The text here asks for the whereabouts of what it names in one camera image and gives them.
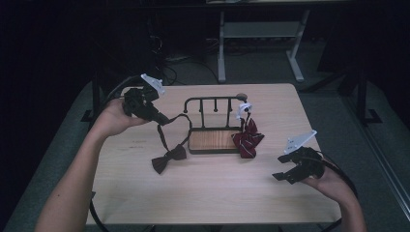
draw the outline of wooden table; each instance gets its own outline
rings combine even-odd
[[[201,85],[165,87],[154,105],[169,118],[182,113],[191,97],[248,95],[251,117],[265,138],[255,159],[239,154],[191,155],[171,160],[159,175],[151,159],[165,154],[157,124],[152,122],[110,137],[102,147],[97,169],[94,204],[103,223],[140,224],[252,224],[332,222],[340,218],[336,202],[304,184],[277,181],[272,174],[285,172],[293,163],[278,157],[288,137],[310,132],[307,115],[290,84]],[[239,101],[233,101],[230,124]],[[206,126],[224,126],[226,115],[219,103],[204,102]],[[198,107],[189,105],[193,123],[200,125]],[[188,122],[177,119],[163,127],[168,147],[187,135]],[[305,146],[319,150],[313,137]],[[87,223],[95,223],[91,216]]]

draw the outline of dark background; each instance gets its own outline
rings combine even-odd
[[[410,128],[410,8],[407,1],[380,2],[316,9],[304,40],[328,41],[318,67],[322,71],[338,72],[352,64],[362,67]],[[113,7],[140,4],[108,3]],[[218,34],[215,12],[136,14],[102,10],[104,4],[1,1],[0,229],[87,83],[97,76],[109,91],[124,77],[156,72],[166,54],[151,52],[150,35],[163,38],[165,51],[193,52],[205,38]]]

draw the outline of bow tie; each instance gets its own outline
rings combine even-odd
[[[264,134],[257,132],[257,127],[253,119],[245,123],[245,120],[241,118],[241,130],[242,132],[232,134],[233,143],[239,149],[241,158],[253,159],[256,157],[255,147],[265,137]]]
[[[152,164],[158,174],[161,174],[170,160],[183,160],[186,158],[187,152],[185,148],[178,144],[176,148],[168,151],[163,157],[152,159]]]

